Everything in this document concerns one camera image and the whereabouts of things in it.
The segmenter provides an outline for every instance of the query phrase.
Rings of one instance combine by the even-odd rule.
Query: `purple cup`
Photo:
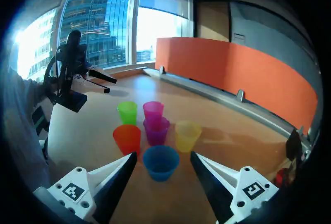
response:
[[[148,144],[163,145],[167,132],[170,126],[170,122],[165,117],[151,116],[144,120],[144,127],[146,131],[146,136]]]
[[[144,109],[145,118],[157,116],[161,119],[164,105],[161,102],[152,101],[145,103],[142,108]]]

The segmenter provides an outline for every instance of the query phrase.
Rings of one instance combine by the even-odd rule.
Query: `building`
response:
[[[126,64],[127,5],[129,0],[68,0],[60,44],[75,29],[87,44],[87,61],[105,68]]]
[[[152,53],[153,53],[152,49],[137,51],[137,62],[143,62],[143,61],[151,60]]]
[[[53,56],[51,37],[55,18],[56,9],[52,9],[40,16],[23,32],[23,42],[19,44],[17,61],[17,70],[22,78],[43,81],[46,67]]]

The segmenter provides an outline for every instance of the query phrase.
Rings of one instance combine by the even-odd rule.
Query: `orange cup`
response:
[[[128,155],[132,152],[140,152],[140,129],[135,125],[121,125],[118,126],[114,132],[113,137],[118,148],[123,155]]]

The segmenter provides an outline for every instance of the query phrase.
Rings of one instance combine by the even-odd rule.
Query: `orange partition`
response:
[[[169,73],[233,94],[243,89],[249,101],[308,132],[317,95],[280,60],[242,45],[202,38],[159,38],[156,47],[156,69],[163,65]]]

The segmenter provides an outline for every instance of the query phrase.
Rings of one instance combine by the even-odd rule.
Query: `table surface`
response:
[[[143,127],[145,102],[164,103],[163,115],[171,123],[165,144],[173,148],[174,123],[191,120],[203,128],[193,150],[211,160],[235,170],[249,165],[269,180],[286,161],[285,137],[212,100],[142,74],[104,85],[110,93],[86,93],[87,102],[78,113],[54,106],[48,154],[53,183],[76,166],[91,171],[121,158],[113,139],[114,129],[121,125],[117,105],[129,100],[137,103],[141,152],[110,223],[216,222],[189,153],[179,153],[180,164],[168,181],[159,183],[148,176],[142,164],[149,147]]]

